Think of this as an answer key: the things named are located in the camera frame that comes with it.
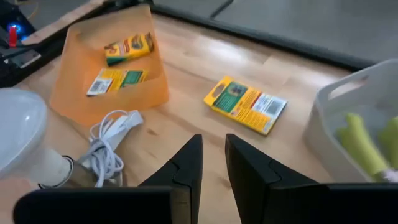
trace blue light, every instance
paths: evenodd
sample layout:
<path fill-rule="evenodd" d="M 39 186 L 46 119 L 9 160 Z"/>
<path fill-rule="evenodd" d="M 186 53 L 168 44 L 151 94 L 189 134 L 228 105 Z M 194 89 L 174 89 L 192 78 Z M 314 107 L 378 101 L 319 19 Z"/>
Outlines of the blue light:
<path fill-rule="evenodd" d="M 17 34 L 23 33 L 23 31 L 24 31 L 24 28 L 20 24 L 15 23 L 15 22 L 8 24 L 8 26 L 7 26 L 8 32 L 11 30 L 11 27 L 17 28 Z"/>

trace electronic device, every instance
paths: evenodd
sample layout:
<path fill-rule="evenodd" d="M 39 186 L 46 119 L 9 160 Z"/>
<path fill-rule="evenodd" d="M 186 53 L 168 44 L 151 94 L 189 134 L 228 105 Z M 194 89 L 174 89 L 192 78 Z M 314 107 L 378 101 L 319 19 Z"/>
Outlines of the electronic device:
<path fill-rule="evenodd" d="M 18 6 L 5 0 L 0 0 L 0 29 L 8 33 L 11 27 L 17 29 L 19 40 L 23 40 L 36 31 L 33 25 L 21 13 Z"/>

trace wooden surface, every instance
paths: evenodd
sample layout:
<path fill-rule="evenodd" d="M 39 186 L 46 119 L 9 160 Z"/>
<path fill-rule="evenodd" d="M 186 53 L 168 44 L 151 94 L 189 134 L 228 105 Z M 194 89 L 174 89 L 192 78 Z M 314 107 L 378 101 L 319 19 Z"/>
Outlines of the wooden surface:
<path fill-rule="evenodd" d="M 153 174 L 194 134 L 202 134 L 204 166 L 199 223 L 240 223 L 226 171 L 227 133 L 238 135 L 319 182 L 333 181 L 305 147 L 302 133 L 316 91 L 349 72 L 166 17 L 154 16 L 154 20 L 170 100 L 141 111 L 144 125 L 133 129 L 116 151 L 124 160 L 130 186 Z M 48 102 L 59 64 L 60 57 L 17 87 L 32 90 Z M 224 75 L 289 101 L 267 137 L 219 115 L 203 103 L 203 97 Z M 85 128 L 49 109 L 45 142 L 57 151 L 78 158 L 88 148 L 87 135 Z M 1 223 L 12 223 L 12 206 L 34 188 L 35 184 L 23 179 L 0 182 Z"/>

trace white plastic bin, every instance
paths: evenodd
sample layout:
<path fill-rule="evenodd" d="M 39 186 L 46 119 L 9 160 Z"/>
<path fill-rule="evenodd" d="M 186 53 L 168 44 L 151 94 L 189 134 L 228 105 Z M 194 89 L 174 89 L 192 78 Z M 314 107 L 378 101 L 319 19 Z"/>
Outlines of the white plastic bin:
<path fill-rule="evenodd" d="M 351 82 L 358 87 L 330 97 L 333 90 Z M 364 118 L 367 130 L 379 146 L 377 134 L 391 118 L 398 116 L 398 59 L 358 71 L 319 90 L 304 132 L 307 146 L 337 182 L 372 182 L 335 138 L 336 130 L 346 126 L 345 115 L 349 112 Z"/>

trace white power cord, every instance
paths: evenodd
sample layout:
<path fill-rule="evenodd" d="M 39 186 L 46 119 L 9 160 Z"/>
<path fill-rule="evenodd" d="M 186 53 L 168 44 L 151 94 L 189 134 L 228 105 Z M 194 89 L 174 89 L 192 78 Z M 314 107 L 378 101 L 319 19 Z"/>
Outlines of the white power cord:
<path fill-rule="evenodd" d="M 115 113 L 122 113 L 114 123 L 108 118 Z M 95 187 L 102 187 L 105 180 L 121 178 L 124 167 L 122 159 L 114 153 L 119 143 L 123 140 L 130 129 L 143 122 L 138 111 L 115 110 L 108 113 L 102 122 L 90 128 L 90 148 L 81 156 L 78 162 L 91 169 L 98 177 Z M 98 136 L 93 134 L 94 128 L 99 126 Z"/>

